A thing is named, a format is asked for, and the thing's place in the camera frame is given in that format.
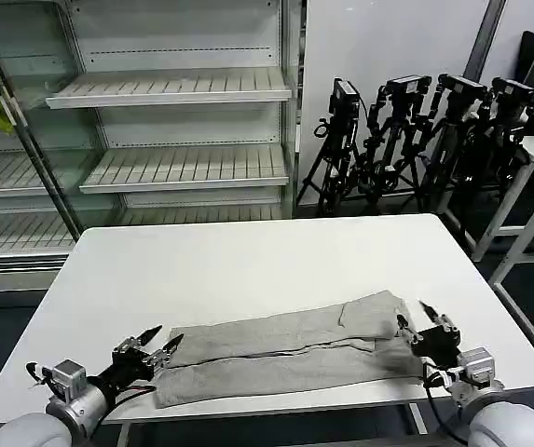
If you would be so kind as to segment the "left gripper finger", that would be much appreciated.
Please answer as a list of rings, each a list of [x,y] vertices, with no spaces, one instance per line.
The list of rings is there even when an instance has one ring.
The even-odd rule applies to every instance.
[[[154,371],[159,371],[160,369],[165,368],[170,362],[172,354],[177,350],[178,345],[183,339],[184,335],[182,333],[171,338],[162,348],[145,358],[145,365],[149,368],[153,368]]]
[[[115,347],[116,352],[127,352],[131,348],[139,349],[146,346],[162,329],[161,325],[145,330],[137,337],[128,337]]]

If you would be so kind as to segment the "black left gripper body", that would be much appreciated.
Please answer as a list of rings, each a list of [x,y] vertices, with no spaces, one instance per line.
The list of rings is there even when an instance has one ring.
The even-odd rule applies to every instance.
[[[154,367],[145,363],[147,354],[136,347],[126,350],[115,348],[112,352],[112,364],[88,380],[93,385],[106,387],[128,387],[135,381],[150,382],[154,375]]]

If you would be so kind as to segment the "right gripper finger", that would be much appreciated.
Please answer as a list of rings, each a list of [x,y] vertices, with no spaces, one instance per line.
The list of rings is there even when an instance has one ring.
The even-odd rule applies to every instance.
[[[398,333],[409,345],[418,345],[423,341],[423,336],[411,328],[409,320],[403,314],[398,314],[396,318]]]
[[[458,332],[459,329],[446,314],[439,314],[432,306],[420,301],[424,313],[436,326],[442,327],[445,332]]]

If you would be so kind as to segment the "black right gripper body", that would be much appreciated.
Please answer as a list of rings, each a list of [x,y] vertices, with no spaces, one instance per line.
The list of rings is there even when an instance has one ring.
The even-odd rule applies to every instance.
[[[446,331],[443,326],[435,326],[419,332],[410,347],[417,357],[429,358],[434,363],[457,363],[460,342],[459,330]]]

